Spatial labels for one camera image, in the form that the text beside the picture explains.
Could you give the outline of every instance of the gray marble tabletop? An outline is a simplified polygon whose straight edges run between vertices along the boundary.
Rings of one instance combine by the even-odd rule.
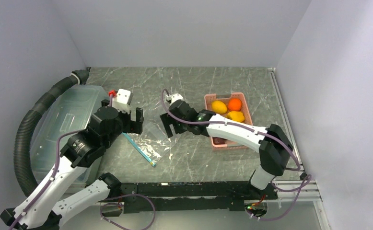
[[[285,130],[267,68],[91,68],[87,83],[106,91],[132,91],[133,110],[157,104],[163,88],[182,94],[197,111],[205,107],[205,94],[243,92],[255,126],[274,123]],[[145,119],[161,122],[148,113]],[[122,182],[240,181],[249,180],[259,164],[259,154],[251,149],[212,150],[207,137],[186,132],[155,167],[120,136],[103,156],[98,173],[110,172]],[[285,171],[278,179],[299,180],[299,175]]]

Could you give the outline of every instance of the translucent plastic bin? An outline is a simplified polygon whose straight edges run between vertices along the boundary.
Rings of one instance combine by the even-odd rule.
[[[54,165],[58,137],[67,132],[85,129],[91,114],[101,106],[103,99],[108,99],[108,96],[101,86],[76,85],[53,103],[31,146],[31,167],[38,181],[43,180]],[[69,137],[61,140],[60,149]],[[100,160],[101,158],[96,160],[80,175],[72,187],[93,183]]]
[[[247,107],[247,102],[245,95],[242,92],[233,92],[232,94],[224,94],[224,95],[217,95],[215,93],[213,94],[206,94],[205,95],[205,109],[212,111],[212,102],[219,100],[225,104],[229,102],[231,98],[238,98],[240,101],[242,101],[242,110],[241,112],[245,116],[244,124],[253,125],[253,122],[251,121],[251,116],[249,109]],[[246,149],[247,146],[238,144],[231,140],[226,140],[225,144],[223,145],[215,145],[213,142],[213,138],[210,137],[210,143],[212,144],[213,150],[233,150],[233,149]]]

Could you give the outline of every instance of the plastic bag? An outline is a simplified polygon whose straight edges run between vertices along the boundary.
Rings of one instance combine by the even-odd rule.
[[[167,137],[160,115],[165,113],[161,101],[144,104],[143,133],[141,135],[129,134],[132,140],[155,164],[165,156],[179,140],[180,134]]]

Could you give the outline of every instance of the yellow mango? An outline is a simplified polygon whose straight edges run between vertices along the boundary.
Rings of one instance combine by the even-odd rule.
[[[227,114],[227,118],[237,122],[245,121],[245,115],[239,111],[231,111]]]
[[[225,114],[227,112],[227,107],[225,103],[221,101],[214,101],[212,102],[212,111],[217,114]]]

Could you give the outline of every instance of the plastic basket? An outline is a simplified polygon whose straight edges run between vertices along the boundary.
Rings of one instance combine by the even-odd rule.
[[[248,125],[253,125],[253,122],[251,120],[250,112],[247,107],[247,102],[245,95],[242,92],[233,92],[232,94],[206,94],[205,95],[205,109],[207,110],[212,110],[212,102],[219,100],[225,104],[229,102],[231,98],[238,98],[242,101],[242,110],[241,112],[245,115],[245,121],[243,123],[248,124]],[[234,141],[226,140],[225,144],[222,145],[215,145],[213,142],[213,138],[210,137],[210,143],[212,144],[212,149],[213,150],[235,150],[235,149],[246,149],[247,146],[238,144]]]

